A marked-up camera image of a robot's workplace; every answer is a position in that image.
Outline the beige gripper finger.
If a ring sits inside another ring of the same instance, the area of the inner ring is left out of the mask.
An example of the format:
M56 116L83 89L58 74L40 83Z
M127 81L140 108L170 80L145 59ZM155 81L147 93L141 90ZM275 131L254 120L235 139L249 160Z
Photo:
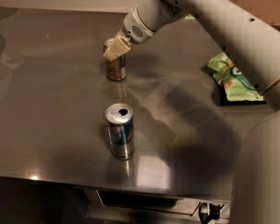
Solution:
M113 39L111 45L105 50L104 58L112 62L119 56L122 56L131 50L130 39L125 36L117 36Z
M116 39L116 40L121 40L121 41L123 41L123 40L125 39L125 34L124 34L124 32L123 32L122 29L120 29L120 30L116 33L115 39Z

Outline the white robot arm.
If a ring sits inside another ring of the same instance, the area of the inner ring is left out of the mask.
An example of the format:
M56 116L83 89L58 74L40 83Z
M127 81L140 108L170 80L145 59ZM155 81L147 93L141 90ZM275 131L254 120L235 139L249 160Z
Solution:
M280 32L229 0L142 0L105 51L113 61L163 25L192 15L273 109L245 139L236 164L230 224L280 224Z

